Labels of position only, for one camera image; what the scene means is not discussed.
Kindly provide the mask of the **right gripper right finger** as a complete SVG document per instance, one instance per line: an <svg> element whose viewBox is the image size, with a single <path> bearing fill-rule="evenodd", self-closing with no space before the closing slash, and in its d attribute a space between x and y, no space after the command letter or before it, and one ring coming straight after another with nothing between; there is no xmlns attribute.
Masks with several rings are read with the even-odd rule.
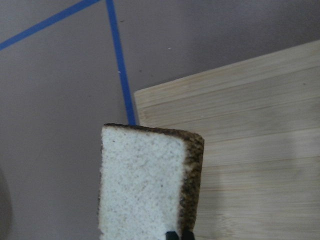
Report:
<svg viewBox="0 0 320 240"><path fill-rule="evenodd" d="M182 233L181 239L182 239L182 240L194 240L194 233L193 233L192 231L185 230L185 231Z"/></svg>

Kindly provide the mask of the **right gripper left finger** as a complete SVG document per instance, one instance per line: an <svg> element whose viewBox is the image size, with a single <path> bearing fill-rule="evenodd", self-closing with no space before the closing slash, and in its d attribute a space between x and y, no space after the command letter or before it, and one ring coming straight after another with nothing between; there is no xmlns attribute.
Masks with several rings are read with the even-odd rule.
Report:
<svg viewBox="0 0 320 240"><path fill-rule="evenodd" d="M166 240L179 240L179 236L175 231L168 231L165 234Z"/></svg>

